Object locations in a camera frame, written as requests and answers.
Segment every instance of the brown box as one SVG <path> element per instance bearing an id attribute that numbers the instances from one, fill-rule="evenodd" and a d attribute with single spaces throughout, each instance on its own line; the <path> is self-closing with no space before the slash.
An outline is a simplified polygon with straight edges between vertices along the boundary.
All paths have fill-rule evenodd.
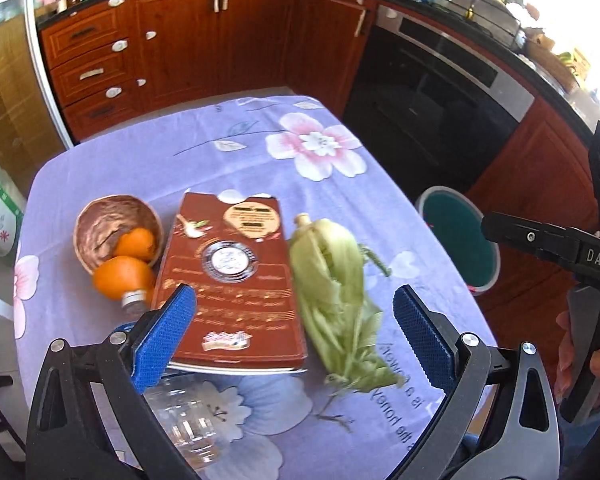
<path id="1" fill-rule="evenodd" d="M 196 315 L 172 365 L 201 372 L 290 372 L 306 358 L 278 201 L 227 204 L 186 193 L 168 241 L 152 308 L 180 283 Z"/>

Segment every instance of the drawer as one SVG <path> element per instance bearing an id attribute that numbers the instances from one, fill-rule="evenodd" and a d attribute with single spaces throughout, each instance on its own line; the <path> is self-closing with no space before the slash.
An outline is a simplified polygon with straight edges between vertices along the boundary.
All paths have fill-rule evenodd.
<path id="1" fill-rule="evenodd" d="M 116 52 L 125 45 L 123 41 L 127 47 Z M 63 107 L 100 90 L 118 86 L 133 76 L 133 56 L 128 40 L 101 46 L 51 71 L 56 97 Z"/>
<path id="2" fill-rule="evenodd" d="M 106 44 L 129 36 L 130 4 L 102 2 L 78 10 L 40 33 L 48 67 L 54 68 Z"/>
<path id="3" fill-rule="evenodd" d="M 107 92 L 112 89 L 120 89 L 120 93 L 115 97 L 107 97 Z M 84 140 L 142 114 L 138 83 L 135 79 L 125 81 L 121 85 L 84 98 L 62 112 L 75 139 Z"/>

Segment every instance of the wicker basket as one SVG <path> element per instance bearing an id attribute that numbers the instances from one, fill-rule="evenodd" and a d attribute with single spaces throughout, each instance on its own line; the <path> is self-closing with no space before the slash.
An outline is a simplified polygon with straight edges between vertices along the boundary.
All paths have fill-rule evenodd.
<path id="1" fill-rule="evenodd" d="M 527 41 L 525 47 L 529 58 L 551 74 L 567 94 L 578 88 L 578 80 L 571 73 L 571 70 L 563 65 L 558 56 L 533 41 Z"/>

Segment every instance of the bucket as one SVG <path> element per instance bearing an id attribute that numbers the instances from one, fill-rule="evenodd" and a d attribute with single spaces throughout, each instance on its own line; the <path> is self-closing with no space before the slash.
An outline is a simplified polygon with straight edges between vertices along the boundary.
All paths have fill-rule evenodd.
<path id="1" fill-rule="evenodd" d="M 483 214 L 455 189 L 433 186 L 415 207 L 474 296 L 489 290 L 500 273 L 500 251 L 480 231 Z"/>

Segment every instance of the purple tablecloth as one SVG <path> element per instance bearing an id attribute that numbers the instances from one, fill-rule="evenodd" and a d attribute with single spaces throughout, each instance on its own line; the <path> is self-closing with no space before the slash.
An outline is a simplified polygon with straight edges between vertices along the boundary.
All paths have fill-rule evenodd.
<path id="1" fill-rule="evenodd" d="M 442 400 L 391 314 L 395 289 L 414 287 L 459 332 L 494 338 L 443 248 L 382 167 L 320 103 L 302 96 L 243 98 L 136 124 L 85 142 L 48 162 L 35 179 L 16 265 L 15 329 L 20 372 L 31 402 L 49 343 L 102 341 L 123 321 L 118 304 L 91 286 L 74 255 L 81 209 L 109 194 L 149 202 L 168 232 L 185 190 L 228 202 L 254 194 L 280 200 L 285 235 L 296 214 L 329 218 L 372 247 L 394 273 L 366 266 L 366 289 L 385 311 L 378 351 L 407 377 L 401 389 L 337 397 L 315 355 L 299 376 L 205 376 L 214 423 L 231 441 L 209 480 L 384 479 L 415 443 Z M 116 450 L 134 459 L 106 403 Z"/>

